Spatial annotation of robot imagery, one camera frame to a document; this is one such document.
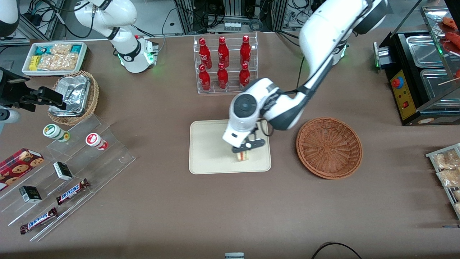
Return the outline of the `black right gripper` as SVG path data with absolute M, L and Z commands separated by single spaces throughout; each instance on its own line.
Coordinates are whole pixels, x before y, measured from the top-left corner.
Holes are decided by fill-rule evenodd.
M 18 108 L 28 111 L 35 111 L 36 105 L 33 103 L 37 100 L 35 90 L 27 87 L 26 81 L 29 79 L 14 74 L 1 68 L 0 82 L 0 104 L 7 108 Z M 49 105 L 60 110 L 67 110 L 67 104 L 63 102 L 63 95 L 48 88 L 38 88 L 39 105 Z

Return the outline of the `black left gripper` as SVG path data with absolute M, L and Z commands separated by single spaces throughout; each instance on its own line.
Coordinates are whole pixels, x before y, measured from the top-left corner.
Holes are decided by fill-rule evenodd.
M 240 145 L 240 147 L 232 147 L 232 153 L 234 153 L 237 156 L 240 156 L 241 152 L 247 151 L 248 153 L 251 152 L 253 149 L 257 149 L 259 147 L 262 147 L 266 144 L 266 141 L 261 138 L 256 138 L 254 140 L 250 140 L 249 138 L 245 138 L 243 143 Z

